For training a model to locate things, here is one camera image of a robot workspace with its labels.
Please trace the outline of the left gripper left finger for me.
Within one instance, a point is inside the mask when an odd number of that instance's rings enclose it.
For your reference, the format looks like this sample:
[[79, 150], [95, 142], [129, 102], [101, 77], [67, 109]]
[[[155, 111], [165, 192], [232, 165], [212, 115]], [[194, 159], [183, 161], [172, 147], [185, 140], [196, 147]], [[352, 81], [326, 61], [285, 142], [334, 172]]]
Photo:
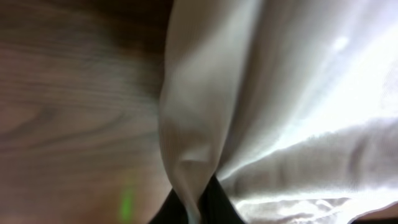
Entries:
[[149, 224], [188, 224], [187, 211], [174, 189]]

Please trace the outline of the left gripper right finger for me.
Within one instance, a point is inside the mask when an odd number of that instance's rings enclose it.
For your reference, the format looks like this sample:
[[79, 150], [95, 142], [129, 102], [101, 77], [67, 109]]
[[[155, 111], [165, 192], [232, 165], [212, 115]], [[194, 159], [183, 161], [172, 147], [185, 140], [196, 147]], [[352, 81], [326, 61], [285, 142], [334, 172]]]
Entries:
[[215, 175], [200, 197], [199, 208], [202, 224], [244, 224]]

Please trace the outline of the beige shorts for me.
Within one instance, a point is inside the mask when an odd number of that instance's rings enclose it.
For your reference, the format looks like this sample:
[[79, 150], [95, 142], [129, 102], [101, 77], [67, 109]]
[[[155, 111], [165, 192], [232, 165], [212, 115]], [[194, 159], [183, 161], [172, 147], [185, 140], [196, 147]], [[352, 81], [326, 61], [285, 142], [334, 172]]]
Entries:
[[189, 223], [213, 175], [247, 223], [397, 203], [397, 2], [176, 0], [159, 132]]

